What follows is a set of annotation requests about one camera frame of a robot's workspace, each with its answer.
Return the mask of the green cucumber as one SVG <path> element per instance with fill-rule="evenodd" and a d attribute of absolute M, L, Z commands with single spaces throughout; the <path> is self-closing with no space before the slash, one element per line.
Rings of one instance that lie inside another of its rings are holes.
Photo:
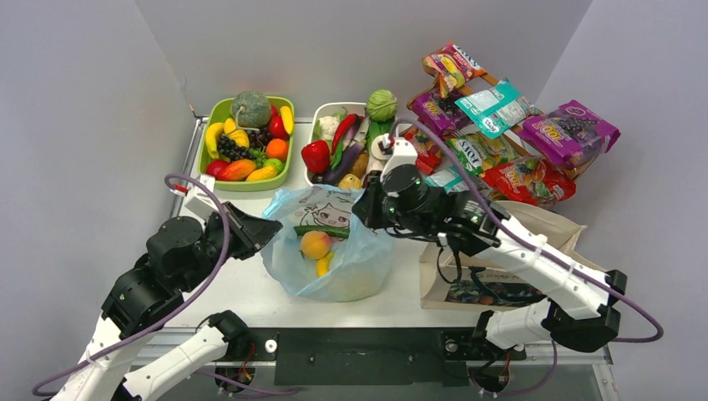
<path fill-rule="evenodd" d="M 340 239 L 347 239 L 350 235 L 350 229 L 345 227 L 335 227 L 335 226 L 316 226 L 316 225 L 305 225 L 305 226 L 295 226 L 294 231 L 298 236 L 304 236 L 307 233 L 320 231 L 327 234 L 329 237 L 335 237 Z"/>

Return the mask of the orange peach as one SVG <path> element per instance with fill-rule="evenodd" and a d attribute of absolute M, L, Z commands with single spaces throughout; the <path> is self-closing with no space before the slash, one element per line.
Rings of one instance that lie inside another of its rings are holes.
<path fill-rule="evenodd" d="M 300 251 L 302 255 L 310 260 L 319 260 L 331 248 L 331 238 L 320 231 L 305 234 L 301 238 Z"/>

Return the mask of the light blue plastic bag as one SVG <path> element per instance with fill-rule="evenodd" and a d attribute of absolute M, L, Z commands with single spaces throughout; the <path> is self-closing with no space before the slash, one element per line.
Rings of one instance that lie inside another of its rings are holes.
<path fill-rule="evenodd" d="M 393 240 L 353 214 L 362 194 L 331 185 L 276 192 L 263 216 L 283 227 L 261 256 L 287 293 L 352 302 L 381 291 L 392 270 Z"/>

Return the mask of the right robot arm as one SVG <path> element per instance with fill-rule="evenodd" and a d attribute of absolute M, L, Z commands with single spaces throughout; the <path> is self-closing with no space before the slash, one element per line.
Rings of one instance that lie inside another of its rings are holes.
<path fill-rule="evenodd" d="M 427 185 L 413 165 L 401 165 L 371 179 L 352 212 L 369 229 L 477 257 L 541 292 L 526 307 L 480 315 L 472 345 L 482 358 L 545 340 L 592 353 L 618 337 L 621 314 L 614 305 L 626 287 L 624 273 L 585 266 L 470 190 L 447 193 Z"/>

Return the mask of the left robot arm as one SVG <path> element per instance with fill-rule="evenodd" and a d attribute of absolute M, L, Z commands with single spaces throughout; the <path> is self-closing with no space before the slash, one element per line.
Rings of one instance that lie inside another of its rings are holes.
<path fill-rule="evenodd" d="M 146 253 L 119 276 L 104 301 L 80 369 L 53 399 L 156 400 L 207 363 L 246 354 L 252 344 L 250 330 L 230 310 L 210 315 L 191 338 L 137 370 L 132 369 L 134 360 L 153 336 L 115 347 L 152 325 L 162 328 L 163 319 L 184 305 L 184 294 L 202 284 L 217 263 L 253 257 L 283 227 L 229 202 L 223 207 L 225 217 L 214 211 L 206 223 L 173 217 L 147 240 Z"/>

